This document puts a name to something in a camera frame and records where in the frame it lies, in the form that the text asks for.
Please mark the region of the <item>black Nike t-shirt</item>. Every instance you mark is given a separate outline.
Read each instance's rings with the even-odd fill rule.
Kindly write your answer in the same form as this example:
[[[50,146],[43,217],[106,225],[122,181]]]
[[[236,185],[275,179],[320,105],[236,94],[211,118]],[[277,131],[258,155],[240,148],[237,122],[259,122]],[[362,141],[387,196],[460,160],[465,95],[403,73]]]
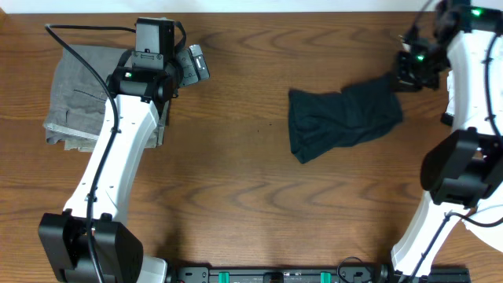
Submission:
[[[402,107],[389,74],[340,92],[288,92],[290,150],[301,164],[334,148],[381,138],[402,121]]]

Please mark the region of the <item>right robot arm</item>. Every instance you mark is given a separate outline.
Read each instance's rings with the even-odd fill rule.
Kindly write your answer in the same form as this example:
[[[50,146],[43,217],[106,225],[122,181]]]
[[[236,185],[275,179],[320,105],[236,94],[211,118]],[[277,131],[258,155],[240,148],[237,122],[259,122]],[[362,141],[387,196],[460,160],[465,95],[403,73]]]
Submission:
[[[432,268],[458,222],[495,249],[502,247],[502,12],[468,1],[435,8],[434,41],[413,25],[395,62],[397,92],[437,89],[448,71],[451,134],[424,158],[418,209],[391,251],[386,282],[467,282],[466,270]]]

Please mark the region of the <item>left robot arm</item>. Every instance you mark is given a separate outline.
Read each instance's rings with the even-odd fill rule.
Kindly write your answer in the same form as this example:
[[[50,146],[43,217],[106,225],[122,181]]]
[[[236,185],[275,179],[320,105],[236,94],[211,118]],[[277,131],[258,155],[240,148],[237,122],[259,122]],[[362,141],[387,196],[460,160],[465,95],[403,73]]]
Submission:
[[[148,256],[127,229],[130,193],[145,145],[179,89],[210,74],[198,45],[174,34],[180,22],[141,17],[135,47],[99,83],[105,117],[90,161],[59,214],[46,213],[39,238],[60,282],[173,282],[164,259]]]

